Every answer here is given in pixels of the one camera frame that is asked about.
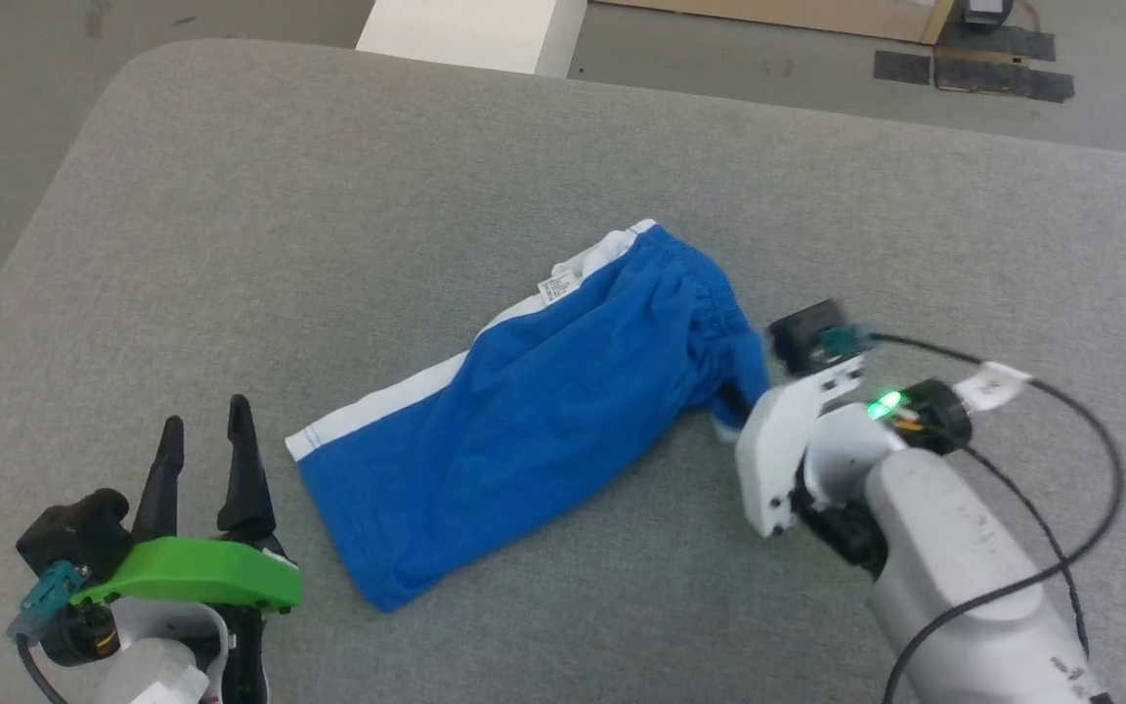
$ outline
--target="gray fabric surface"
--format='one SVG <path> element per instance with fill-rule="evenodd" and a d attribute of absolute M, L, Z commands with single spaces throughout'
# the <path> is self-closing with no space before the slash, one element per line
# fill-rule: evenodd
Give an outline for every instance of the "gray fabric surface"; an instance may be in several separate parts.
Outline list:
<path fill-rule="evenodd" d="M 893 654 L 863 572 L 804 531 L 757 538 L 700 415 L 396 614 L 332 552 L 283 438 L 465 348 L 551 264 L 643 217 L 727 268 L 756 323 L 831 295 L 1072 389 L 1126 451 L 1126 154 L 176 44 L 107 89 L 0 276 L 0 633 L 30 582 L 18 533 L 98 485 L 135 499 L 169 413 L 188 425 L 182 534 L 214 532 L 242 392 L 305 576 L 303 609 L 267 635 L 283 703 L 878 698 Z M 873 366 L 873 389 L 965 373 L 893 349 Z M 1103 508 L 1098 445 L 1044 398 L 984 419 L 977 445 L 1065 544 Z M 1018 505 L 965 472 L 1046 560 Z M 1126 701 L 1126 514 L 1078 580 L 1094 662 Z M 48 671 L 75 704 L 104 670 Z M 37 696 L 0 635 L 7 701 Z"/>

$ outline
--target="black cable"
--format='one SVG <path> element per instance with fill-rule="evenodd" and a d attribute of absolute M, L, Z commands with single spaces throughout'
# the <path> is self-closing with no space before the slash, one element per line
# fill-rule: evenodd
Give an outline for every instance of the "black cable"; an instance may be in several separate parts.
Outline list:
<path fill-rule="evenodd" d="M 968 353 L 957 351 L 957 349 L 933 345 L 931 342 L 922 342 L 920 339 L 910 337 L 872 333 L 870 339 L 878 340 L 878 342 L 893 342 L 895 345 L 923 349 L 927 353 L 953 357 L 957 360 L 968 362 L 968 364 L 973 365 L 983 364 L 982 358 L 968 355 Z M 884 704 L 893 704 L 893 693 L 897 690 L 897 683 L 900 678 L 902 678 L 902 672 L 906 671 L 908 665 L 911 663 L 912 656 L 915 654 L 915 651 L 919 650 L 920 647 L 923 645 L 923 642 L 937 632 L 939 627 L 944 626 L 944 624 L 950 623 L 953 618 L 957 618 L 957 616 L 975 609 L 977 606 L 991 604 L 997 601 L 998 598 L 1008 597 L 1020 589 L 1033 587 L 1034 583 L 1040 583 L 1042 581 L 1052 578 L 1052 576 L 1058 574 L 1060 571 L 1063 571 L 1064 567 L 1075 565 L 1081 558 L 1085 556 L 1092 551 L 1093 547 L 1098 546 L 1098 543 L 1115 525 L 1115 518 L 1118 516 L 1118 508 L 1120 508 L 1123 504 L 1123 494 L 1126 490 L 1126 478 L 1125 470 L 1123 469 L 1123 460 L 1120 458 L 1120 452 L 1118 452 L 1118 446 L 1115 444 L 1111 434 L 1089 409 L 1085 409 L 1085 407 L 1076 401 L 1075 398 L 1069 396 L 1066 392 L 1055 387 L 1054 384 L 1049 384 L 1037 378 L 1028 380 L 1027 383 L 1029 386 L 1037 389 L 1037 391 L 1047 393 L 1047 395 L 1063 402 L 1063 404 L 1067 406 L 1069 409 L 1075 411 L 1076 415 L 1085 421 L 1085 424 L 1089 424 L 1092 431 L 1098 434 L 1099 440 L 1102 442 L 1102 445 L 1107 449 L 1107 460 L 1109 461 L 1109 466 L 1111 466 L 1111 494 L 1109 494 L 1107 513 L 1102 516 L 1102 520 L 1100 520 L 1098 527 L 1093 529 L 1092 534 L 1090 534 L 1079 547 L 1067 553 L 1066 558 L 1058 560 L 1057 564 L 1046 567 L 1046 569 L 1040 570 L 1037 574 L 1033 574 L 1029 576 L 1029 578 L 1020 579 L 1013 583 L 1006 585 L 1003 588 L 992 589 L 992 591 L 982 594 L 978 597 L 969 598 L 969 600 L 958 604 L 957 606 L 953 606 L 950 609 L 941 612 L 937 618 L 929 621 L 929 624 L 920 629 L 920 633 L 915 633 L 914 636 L 911 638 L 911 641 L 909 641 L 906 647 L 899 653 L 897 660 L 894 661 L 893 669 L 888 672 L 888 680 L 885 681 Z"/>
<path fill-rule="evenodd" d="M 33 651 L 28 650 L 28 639 L 26 636 L 17 636 L 17 651 L 19 652 L 19 661 L 24 663 L 24 669 L 27 670 L 28 677 L 33 678 L 33 683 L 37 685 L 37 689 L 41 689 L 46 695 L 46 701 L 50 701 L 50 704 L 68 704 L 68 701 L 63 696 L 60 696 L 59 692 L 55 692 L 55 688 L 51 686 L 46 676 L 37 669 L 37 661 L 33 659 Z"/>
<path fill-rule="evenodd" d="M 1060 564 L 1066 562 L 1067 555 L 1063 552 L 1063 545 L 1058 544 L 1058 538 L 1055 538 L 1054 532 L 1049 528 L 1049 524 L 1046 523 L 1045 517 L 1040 515 L 1033 500 L 1028 499 L 1022 490 L 1019 490 L 1019 487 L 1015 484 L 1015 480 L 1007 476 L 1004 472 L 1001 472 L 997 467 L 997 464 L 992 463 L 992 460 L 989 460 L 980 449 L 975 449 L 971 445 L 962 445 L 959 449 L 966 452 L 967 455 L 971 455 L 971 458 L 977 461 L 982 467 L 989 470 L 989 473 L 995 476 L 997 481 L 1002 482 L 1006 489 L 1011 490 L 1015 498 L 1019 499 L 1019 502 L 1024 504 L 1024 508 L 1028 509 L 1028 514 L 1033 514 L 1033 519 L 1040 526 L 1040 532 L 1044 532 L 1045 538 L 1049 542 L 1049 547 L 1054 550 L 1054 556 L 1058 559 Z M 1071 600 L 1071 611 L 1076 615 L 1076 636 L 1080 638 L 1080 647 L 1085 651 L 1085 658 L 1089 658 L 1089 630 L 1085 629 L 1085 607 L 1080 604 L 1080 592 L 1076 590 L 1075 578 L 1071 576 L 1071 567 L 1064 564 L 1063 581 L 1067 582 L 1067 598 Z"/>

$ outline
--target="clothing tag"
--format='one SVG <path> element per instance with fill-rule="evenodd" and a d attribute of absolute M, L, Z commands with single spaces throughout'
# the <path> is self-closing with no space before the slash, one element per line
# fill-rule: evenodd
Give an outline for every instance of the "clothing tag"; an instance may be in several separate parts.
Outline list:
<path fill-rule="evenodd" d="M 980 373 L 953 384 L 955 393 L 962 398 L 967 411 L 991 411 L 1019 395 L 1024 382 L 1031 375 L 998 364 L 984 362 Z"/>
<path fill-rule="evenodd" d="M 558 276 L 549 277 L 542 284 L 537 284 L 537 289 L 540 289 L 542 300 L 545 300 L 546 306 L 577 288 L 581 288 L 581 282 L 575 279 L 572 269 L 566 269 Z"/>

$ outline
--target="white stripe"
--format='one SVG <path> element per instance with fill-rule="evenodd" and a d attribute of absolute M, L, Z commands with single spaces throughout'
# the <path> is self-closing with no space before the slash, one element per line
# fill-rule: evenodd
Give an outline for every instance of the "white stripe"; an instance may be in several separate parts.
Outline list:
<path fill-rule="evenodd" d="M 568 259 L 562 264 L 554 264 L 551 268 L 552 276 L 558 276 L 566 269 L 584 282 L 586 277 L 593 275 L 598 269 L 614 262 L 632 248 L 637 235 L 654 226 L 654 220 L 643 220 L 625 231 L 614 231 L 604 237 L 597 244 L 589 247 L 584 252 Z M 494 320 L 481 329 L 477 337 L 498 323 L 512 320 L 520 315 L 533 315 L 533 313 L 545 309 L 545 298 L 540 293 L 529 295 L 528 298 L 520 300 L 506 311 L 498 313 Z M 347 436 L 357 429 L 385 418 L 394 411 L 401 411 L 406 406 L 418 404 L 425 398 L 429 398 L 441 389 L 446 389 L 455 374 L 459 374 L 463 362 L 468 353 L 461 351 L 456 356 L 441 362 L 439 365 L 415 373 L 393 386 L 381 389 L 363 396 L 360 400 L 332 411 L 330 415 L 318 419 L 314 424 L 304 427 L 298 433 L 285 438 L 285 446 L 289 448 L 289 454 L 294 461 L 312 454 L 322 445 L 330 444 L 339 437 Z"/>

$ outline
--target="green led light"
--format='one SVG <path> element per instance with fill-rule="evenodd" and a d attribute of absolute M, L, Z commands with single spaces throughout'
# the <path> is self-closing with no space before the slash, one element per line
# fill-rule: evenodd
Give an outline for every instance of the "green led light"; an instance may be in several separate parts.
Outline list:
<path fill-rule="evenodd" d="M 893 413 L 894 409 L 902 406 L 902 392 L 901 391 L 890 391 L 885 395 L 877 398 L 873 404 L 867 406 L 867 418 L 873 420 L 883 419 L 885 416 Z"/>
<path fill-rule="evenodd" d="M 899 406 L 902 406 L 902 392 L 890 391 L 888 393 L 885 393 L 884 396 L 881 396 L 876 402 L 877 404 L 884 406 L 886 409 L 892 411 L 893 409 L 897 409 Z"/>

